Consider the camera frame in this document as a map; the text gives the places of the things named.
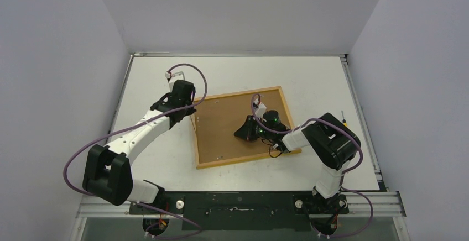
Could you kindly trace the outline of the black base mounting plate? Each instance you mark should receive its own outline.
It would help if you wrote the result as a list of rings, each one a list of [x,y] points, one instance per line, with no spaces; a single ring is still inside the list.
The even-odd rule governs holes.
[[[326,200],[311,191],[168,191],[156,207],[189,219],[181,226],[186,231],[309,231],[311,222],[324,225],[349,213],[344,194]]]

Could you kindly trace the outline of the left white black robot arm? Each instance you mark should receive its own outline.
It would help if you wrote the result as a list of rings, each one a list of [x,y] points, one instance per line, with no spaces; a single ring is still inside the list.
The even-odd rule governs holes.
[[[132,130],[104,146],[93,145],[87,154],[83,189],[115,206],[125,201],[143,202],[150,213],[161,212],[165,206],[164,188],[134,179],[131,166],[158,136],[195,113],[194,94],[193,83],[171,82],[170,92],[155,102]]]

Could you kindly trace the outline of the yellow wooden photo frame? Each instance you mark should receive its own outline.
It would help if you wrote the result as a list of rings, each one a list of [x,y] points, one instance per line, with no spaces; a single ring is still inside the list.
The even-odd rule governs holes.
[[[252,114],[251,98],[255,93],[261,95],[268,110],[279,112],[280,120],[287,127],[294,126],[280,86],[207,96],[193,114],[197,129],[194,138],[197,169],[279,156],[266,140],[247,142],[233,135]]]

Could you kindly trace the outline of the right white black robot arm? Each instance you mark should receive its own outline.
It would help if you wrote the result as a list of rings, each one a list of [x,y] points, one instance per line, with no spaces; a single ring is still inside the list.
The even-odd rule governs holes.
[[[312,198],[314,209],[321,213],[335,205],[334,196],[341,191],[344,172],[361,149],[358,136],[329,112],[295,129],[283,124],[275,110],[266,111],[261,118],[248,115],[233,135],[247,142],[266,140],[280,154],[312,148],[322,162],[320,177],[313,188],[317,194]]]

